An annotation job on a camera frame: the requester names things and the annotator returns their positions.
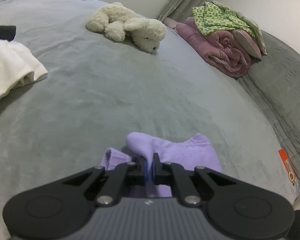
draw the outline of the pink comforter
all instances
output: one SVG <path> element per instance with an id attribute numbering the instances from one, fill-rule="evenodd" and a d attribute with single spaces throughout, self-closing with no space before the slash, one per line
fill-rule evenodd
<path id="1" fill-rule="evenodd" d="M 197 29 L 193 17 L 176 27 L 179 35 L 210 65 L 222 73 L 242 77 L 251 65 L 247 51 L 229 31 L 216 31 L 203 36 Z"/>

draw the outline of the gray blanket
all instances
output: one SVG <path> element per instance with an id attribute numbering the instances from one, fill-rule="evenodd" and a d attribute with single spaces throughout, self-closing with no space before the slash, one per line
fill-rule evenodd
<path id="1" fill-rule="evenodd" d="M 181 142 L 210 138 L 227 175 L 293 202 L 280 143 L 241 85 L 205 63 L 168 30 L 155 55 L 129 39 L 115 43 L 85 29 L 96 0 L 1 0 L 0 24 L 49 71 L 0 102 L 0 240 L 5 202 L 23 190 L 100 163 L 140 131 Z"/>
<path id="2" fill-rule="evenodd" d="M 300 179 L 300 55 L 263 32 L 268 56 L 238 82 L 262 109 Z"/>

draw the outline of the blanket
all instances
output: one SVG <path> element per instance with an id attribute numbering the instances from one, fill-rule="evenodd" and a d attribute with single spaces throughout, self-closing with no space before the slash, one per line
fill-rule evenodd
<path id="1" fill-rule="evenodd" d="M 229 7 L 213 2 L 204 2 L 203 6 L 192 8 L 195 24 L 202 35 L 206 36 L 218 30 L 232 31 L 241 29 L 256 40 L 261 52 L 266 55 L 266 46 L 261 30 L 253 20 Z"/>
<path id="2" fill-rule="evenodd" d="M 205 62 L 222 73 L 238 78 L 248 71 L 251 59 L 230 32 L 220 30 L 204 37 L 196 28 L 193 17 L 188 18 L 185 24 L 179 23 L 176 30 Z"/>
<path id="3" fill-rule="evenodd" d="M 255 39 L 252 28 L 237 17 L 235 11 L 227 6 L 217 6 L 212 2 L 204 2 L 203 6 L 193 7 L 194 21 L 203 36 L 219 30 L 232 31 L 242 29 Z"/>

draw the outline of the stuffed animal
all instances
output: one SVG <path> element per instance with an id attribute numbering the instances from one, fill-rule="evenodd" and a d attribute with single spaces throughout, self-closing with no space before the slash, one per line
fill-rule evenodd
<path id="1" fill-rule="evenodd" d="M 115 2 L 95 11 L 86 28 L 91 32 L 105 32 L 106 37 L 122 42 L 129 31 L 135 45 L 143 51 L 153 53 L 166 36 L 166 27 L 155 19 L 147 19 Z"/>

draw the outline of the tag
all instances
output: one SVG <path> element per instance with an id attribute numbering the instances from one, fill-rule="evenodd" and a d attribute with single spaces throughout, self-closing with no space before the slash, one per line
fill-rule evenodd
<path id="1" fill-rule="evenodd" d="M 179 33 L 178 33 L 175 29 L 172 29 L 172 32 L 173 32 L 176 36 L 179 36 Z"/>
<path id="2" fill-rule="evenodd" d="M 296 178 L 296 173 L 294 171 L 294 168 L 289 160 L 289 157 L 285 151 L 285 149 L 280 149 L 278 151 L 279 155 L 280 155 L 280 158 L 283 162 L 283 165 L 285 166 L 287 172 L 288 172 L 288 177 L 289 177 L 289 180 L 292 182 L 293 185 L 295 185 L 295 178 Z"/>

